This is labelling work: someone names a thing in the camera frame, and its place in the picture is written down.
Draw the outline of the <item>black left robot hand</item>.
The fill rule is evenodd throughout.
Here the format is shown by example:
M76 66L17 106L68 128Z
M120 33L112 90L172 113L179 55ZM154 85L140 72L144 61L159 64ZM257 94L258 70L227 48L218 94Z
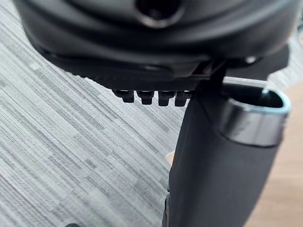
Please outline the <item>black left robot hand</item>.
M16 0L49 62L186 112L169 173L164 227L242 227L263 191L288 97L226 76L267 80L288 65L300 0Z

